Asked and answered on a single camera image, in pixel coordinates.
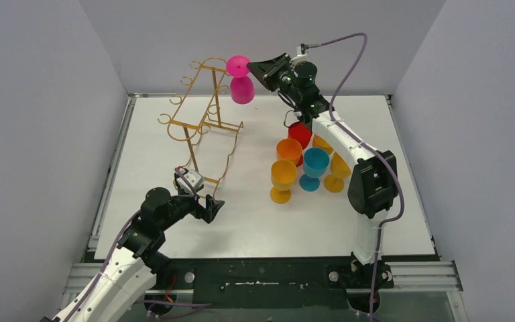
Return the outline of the magenta wine glass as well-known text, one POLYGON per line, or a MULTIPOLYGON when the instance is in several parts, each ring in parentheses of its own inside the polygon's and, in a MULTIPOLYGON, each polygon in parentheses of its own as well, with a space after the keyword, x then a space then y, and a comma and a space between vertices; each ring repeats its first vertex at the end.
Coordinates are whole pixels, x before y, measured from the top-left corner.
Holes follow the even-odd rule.
POLYGON ((248 57, 243 55, 232 56, 226 62, 226 72, 232 77, 230 91, 232 100, 240 105, 250 103, 255 97, 255 88, 249 77, 250 63, 248 57))

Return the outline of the red wine glass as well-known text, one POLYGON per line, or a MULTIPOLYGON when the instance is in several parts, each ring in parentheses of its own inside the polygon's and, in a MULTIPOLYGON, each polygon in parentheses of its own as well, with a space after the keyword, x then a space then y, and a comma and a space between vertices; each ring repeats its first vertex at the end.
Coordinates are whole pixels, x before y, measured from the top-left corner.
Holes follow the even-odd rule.
POLYGON ((310 144, 312 132, 301 122, 295 122, 288 128, 287 138, 297 140, 302 145, 302 158, 300 160, 299 168, 303 163, 304 152, 310 144))

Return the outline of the orange wine glass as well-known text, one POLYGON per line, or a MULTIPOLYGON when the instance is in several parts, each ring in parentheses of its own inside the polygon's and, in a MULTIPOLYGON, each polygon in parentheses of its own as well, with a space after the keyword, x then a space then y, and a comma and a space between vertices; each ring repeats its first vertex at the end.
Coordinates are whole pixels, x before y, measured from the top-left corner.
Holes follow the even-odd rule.
POLYGON ((276 145, 277 160, 288 160, 299 166, 302 158, 302 145, 292 138, 280 140, 276 145))

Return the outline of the yellow wine glass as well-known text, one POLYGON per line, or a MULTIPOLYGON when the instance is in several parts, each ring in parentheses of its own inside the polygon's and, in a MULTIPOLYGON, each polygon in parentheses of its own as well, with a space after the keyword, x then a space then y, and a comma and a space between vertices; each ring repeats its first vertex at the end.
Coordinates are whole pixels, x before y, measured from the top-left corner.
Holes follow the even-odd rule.
POLYGON ((331 193, 340 193, 345 186, 345 179, 351 176, 351 169, 336 152, 330 163, 330 174, 323 181, 326 190, 331 193))
POLYGON ((320 136, 313 135, 312 147, 324 150, 328 155, 331 155, 334 149, 320 136))
POLYGON ((270 198, 277 204, 287 203, 292 196, 291 188, 297 177, 296 165, 289 160, 277 160, 271 166, 270 198))

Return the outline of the blue wine glass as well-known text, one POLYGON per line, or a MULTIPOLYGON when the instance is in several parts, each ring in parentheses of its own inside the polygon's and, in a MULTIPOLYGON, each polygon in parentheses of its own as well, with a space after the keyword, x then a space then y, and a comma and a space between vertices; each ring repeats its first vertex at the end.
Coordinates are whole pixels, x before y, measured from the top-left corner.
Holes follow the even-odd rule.
POLYGON ((329 155, 321 148, 309 148, 303 156, 304 174, 299 179, 300 187, 307 192, 316 191, 320 187, 320 177, 330 163, 329 155))

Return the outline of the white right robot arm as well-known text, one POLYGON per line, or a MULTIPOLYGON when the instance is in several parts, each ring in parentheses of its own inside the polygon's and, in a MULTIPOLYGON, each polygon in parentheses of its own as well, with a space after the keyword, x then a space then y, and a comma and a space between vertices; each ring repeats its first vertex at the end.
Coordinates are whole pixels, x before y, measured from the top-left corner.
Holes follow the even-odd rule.
POLYGON ((391 151, 381 152, 365 143, 340 118, 316 86, 317 67, 306 55, 282 54, 271 60, 249 62, 247 68, 260 84, 285 99, 298 120, 334 149, 352 171, 347 197, 358 214, 351 269, 352 281, 370 286, 378 278, 372 262, 378 259, 378 225, 398 196, 397 162, 391 151))

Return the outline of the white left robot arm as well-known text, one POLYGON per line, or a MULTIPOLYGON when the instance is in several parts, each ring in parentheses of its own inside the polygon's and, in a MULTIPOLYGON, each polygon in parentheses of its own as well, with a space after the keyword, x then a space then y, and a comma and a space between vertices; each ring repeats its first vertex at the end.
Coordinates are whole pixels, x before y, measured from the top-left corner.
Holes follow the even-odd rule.
POLYGON ((163 289, 171 283, 170 259, 159 251, 166 241, 165 231, 187 215, 211 223, 225 204, 206 195, 201 205, 198 192, 204 187, 203 176, 181 166, 174 171, 177 195, 163 187, 146 193, 99 271, 52 321, 117 321, 151 287, 163 289))

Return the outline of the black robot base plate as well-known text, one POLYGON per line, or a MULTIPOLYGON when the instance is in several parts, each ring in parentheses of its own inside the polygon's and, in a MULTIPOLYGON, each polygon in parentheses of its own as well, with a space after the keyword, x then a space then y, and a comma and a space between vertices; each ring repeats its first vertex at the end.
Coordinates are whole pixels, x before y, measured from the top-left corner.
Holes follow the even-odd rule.
POLYGON ((141 299, 159 314, 170 311, 160 304, 168 300, 212 309, 368 311, 379 289, 393 286, 388 264, 361 264, 354 256, 175 259, 141 299))

